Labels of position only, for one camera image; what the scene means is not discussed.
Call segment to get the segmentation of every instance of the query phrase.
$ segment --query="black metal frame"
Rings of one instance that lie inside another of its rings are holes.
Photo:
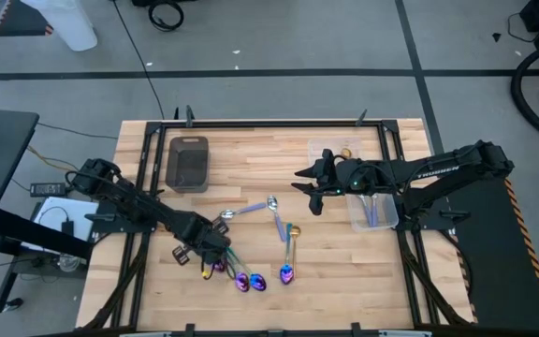
[[[394,150],[397,158],[404,159],[404,154],[402,151],[402,143],[401,143],[401,135],[399,133],[399,127],[396,120],[383,120],[383,121],[359,121],[359,120],[265,120],[265,121],[258,121],[258,120],[241,120],[241,121],[217,121],[217,122],[209,122],[209,121],[192,121],[190,118],[185,123],[182,121],[173,121],[173,122],[148,122],[145,126],[145,134],[144,134],[144,140],[142,144],[142,149],[140,153],[140,159],[138,163],[138,175],[137,175],[137,181],[136,181],[136,187],[138,189],[142,189],[144,184],[144,178],[145,173],[147,169],[147,161],[149,158],[149,151],[151,149],[151,142],[153,140],[153,135],[157,134],[157,147],[155,149],[155,156],[153,161],[153,175],[150,185],[150,193],[155,195],[158,189],[159,184],[159,172],[162,165],[162,156],[164,152],[164,141],[166,137],[166,133],[171,128],[244,128],[244,127],[375,127],[378,134],[378,139],[380,141],[380,148],[382,152],[382,156],[385,160],[390,159],[387,139],[386,139],[386,132],[390,132],[392,134],[392,139],[394,142]],[[414,326],[421,325],[421,313],[419,308],[419,303],[417,300],[417,294],[415,289],[415,281],[413,278],[413,272],[411,268],[405,263],[404,259],[402,258],[403,250],[401,247],[401,241],[404,240],[406,244],[406,237],[404,231],[397,231],[397,236],[399,240],[399,247],[401,249],[401,263],[403,267],[404,272],[404,279],[405,279],[405,285],[407,289],[408,299],[409,299],[409,307],[411,310],[411,316],[413,319]],[[416,230],[413,232],[414,236],[414,242],[415,242],[415,253],[418,256],[418,263],[424,273],[427,274],[427,276],[430,276],[430,272],[428,270],[428,263],[425,255],[425,248],[423,245],[423,241],[421,238],[421,233],[419,230]],[[141,245],[145,245],[143,248],[145,248],[145,253],[148,250],[149,241],[151,238],[150,233],[144,233],[142,235],[141,239]],[[124,252],[122,256],[122,264],[120,267],[120,275],[118,278],[118,282],[120,283],[126,276],[126,271],[128,269],[128,265],[130,263],[130,257],[132,255],[132,250],[134,246],[134,234],[128,233],[126,234],[126,241],[124,244]],[[144,284],[144,273],[145,273],[145,265],[143,265],[142,268],[138,271],[136,275],[135,280],[135,291],[134,296],[132,299],[132,304],[130,307],[130,320],[129,320],[129,326],[136,328],[138,324],[138,312],[140,308],[140,298],[142,295],[142,287]],[[430,296],[426,293],[426,299],[428,301],[428,309],[430,312],[430,323],[431,324],[439,324],[438,319],[438,311],[436,309],[436,306],[434,305],[433,300]],[[122,314],[123,309],[123,301],[120,300],[118,305],[116,306],[113,316],[111,319],[111,326],[113,328],[119,327],[120,325],[120,317]],[[194,326],[190,325],[191,329],[185,329],[184,332],[180,331],[172,331],[172,335],[192,335],[192,331],[194,329]],[[376,334],[377,330],[361,330],[361,329],[355,329],[355,327],[358,327],[358,325],[353,324],[352,330],[318,330],[318,331],[289,331],[288,335],[309,335],[310,333],[313,335],[321,335],[326,334],[330,336],[335,335],[346,335],[350,336],[353,332],[353,335],[358,335],[359,333],[370,333],[370,334]],[[249,333],[251,334],[257,334],[258,331],[209,331],[206,332],[206,335],[247,335]]]

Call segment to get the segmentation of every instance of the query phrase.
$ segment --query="wooden tabletop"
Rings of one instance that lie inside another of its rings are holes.
[[[422,121],[398,121],[406,159],[429,156]],[[123,122],[113,159],[132,181],[136,180],[145,124]],[[149,248],[138,330],[184,330],[187,323],[195,323],[196,330],[347,330],[352,322],[359,322],[363,329],[413,326],[394,231],[353,231],[345,198],[324,198],[323,214],[313,216],[308,197],[290,186],[300,181],[293,173],[309,167],[310,139],[358,138],[360,157],[381,159],[377,132],[352,127],[172,129],[166,135],[165,149],[179,136],[209,140],[209,189],[201,194],[177,194],[165,186],[162,168],[160,188],[166,189],[160,196],[162,202],[212,219],[222,210],[237,210],[264,202],[270,194],[276,196],[283,222],[301,228],[298,277],[289,286],[278,279],[285,245],[270,210],[237,215],[230,221],[228,233],[240,258],[265,277],[265,292],[251,289],[241,293],[222,273],[203,280],[200,259],[194,254],[189,264],[179,266],[171,254],[179,243],[160,226]],[[165,151],[163,166],[167,160]],[[145,186],[150,179],[149,171]],[[472,321],[454,247],[435,232],[425,232],[424,243],[434,284],[461,316]],[[95,316],[116,286],[123,247],[124,234],[114,234],[95,248],[77,326]],[[422,315],[428,322],[423,291],[417,288]],[[127,322],[131,294],[127,290],[123,323]]]

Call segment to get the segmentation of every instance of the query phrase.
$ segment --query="gray floor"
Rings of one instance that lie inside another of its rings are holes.
[[[200,0],[183,5],[184,26],[171,34],[152,28],[145,9],[118,1],[150,70],[411,68],[394,0]],[[421,65],[514,68],[534,50],[506,34],[506,17],[525,2],[404,0]],[[72,52],[55,34],[0,37],[0,73],[140,71],[112,3],[82,3],[99,38],[95,49]],[[514,31],[527,37],[514,23]],[[503,35],[498,43],[493,33]],[[513,106],[510,79],[426,81],[445,149],[493,140],[515,161],[511,179],[539,256],[539,134]],[[364,109],[368,117],[424,118],[412,77],[173,78],[153,79],[153,85],[166,116],[188,104],[199,119],[357,117]],[[526,79],[524,90],[539,111],[539,78]],[[0,81],[0,109],[33,111],[43,123],[112,136],[121,120],[159,118],[149,83],[135,79]],[[112,140],[42,127],[31,144],[75,165],[90,157],[111,159],[115,148]],[[29,153],[14,177],[24,185],[63,180]],[[11,184],[0,207],[27,217],[36,202]],[[0,262],[8,259],[0,256]],[[0,280],[4,272],[0,268]],[[70,330],[81,288],[81,281],[18,281],[13,294],[26,304],[0,314],[0,335]]]

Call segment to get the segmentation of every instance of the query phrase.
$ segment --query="clear plastic container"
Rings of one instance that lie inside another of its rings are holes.
[[[362,146],[360,138],[310,139],[308,143],[309,165],[313,165],[316,159],[322,157],[324,149],[330,149],[334,154],[341,154],[342,149],[348,149],[351,151],[353,158],[358,158]],[[373,198],[370,196],[346,195],[346,204],[351,227],[356,232],[393,228],[399,223],[394,199],[389,194],[375,194]]]

